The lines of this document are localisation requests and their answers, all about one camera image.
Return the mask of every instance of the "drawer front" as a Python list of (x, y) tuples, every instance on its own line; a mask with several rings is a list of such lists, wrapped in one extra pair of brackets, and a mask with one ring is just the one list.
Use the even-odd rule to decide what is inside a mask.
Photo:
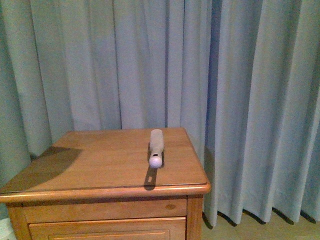
[(116, 202), (92, 202), (58, 205), (26, 205), (28, 223), (181, 217), (187, 215), (187, 200), (153, 199)]
[(186, 218), (33, 223), (32, 240), (185, 240)]

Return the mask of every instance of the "curtain fold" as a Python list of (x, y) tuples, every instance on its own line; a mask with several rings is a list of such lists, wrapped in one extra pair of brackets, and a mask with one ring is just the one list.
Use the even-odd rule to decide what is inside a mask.
[[(67, 123), (54, 140), (72, 129), (185, 127), (203, 161), (212, 3), (200, 3), (32, 0), (44, 93), (63, 86), (48, 99), (50, 127)], [(49, 66), (48, 47), (59, 51)]]
[(28, 150), (38, 156), (51, 145), (52, 139), (31, 6), (28, 1), (2, 0), (1, 7)]
[[(0, 187), (30, 163), (21, 106), (0, 6)], [(0, 204), (0, 219), (8, 216)]]
[[(319, 188), (310, 193), (308, 184), (319, 174), (312, 168), (319, 159), (310, 164), (319, 146), (319, 7), (222, 2), (215, 133), (207, 140), (215, 194), (207, 212), (218, 210), (236, 224), (243, 209), (269, 222), (272, 207), (294, 222), (301, 210), (318, 219), (310, 206)], [(309, 209), (304, 198), (313, 198)], [(216, 212), (210, 219), (216, 223)]]
[(52, 142), (74, 129), (59, 1), (30, 1)]

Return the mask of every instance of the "cabinet door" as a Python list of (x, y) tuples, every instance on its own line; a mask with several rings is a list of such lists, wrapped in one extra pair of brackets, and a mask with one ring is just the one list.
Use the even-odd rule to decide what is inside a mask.
[(29, 225), (33, 240), (185, 240), (186, 218), (141, 218)]

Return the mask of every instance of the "nightstand top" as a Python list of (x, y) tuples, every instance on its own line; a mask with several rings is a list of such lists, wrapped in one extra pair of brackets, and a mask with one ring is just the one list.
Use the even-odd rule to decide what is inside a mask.
[(148, 168), (151, 130), (68, 132), (0, 189), (0, 202), (207, 192), (210, 184), (184, 128), (162, 128), (164, 167)]

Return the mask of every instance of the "wooden drawer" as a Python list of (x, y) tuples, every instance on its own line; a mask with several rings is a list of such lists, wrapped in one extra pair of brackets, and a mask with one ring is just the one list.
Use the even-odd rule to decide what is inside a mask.
[(186, 198), (123, 199), (110, 202), (77, 202), (73, 204), (42, 204), (23, 206), (28, 223), (54, 223), (187, 215)]
[(186, 218), (33, 223), (32, 240), (185, 240)]

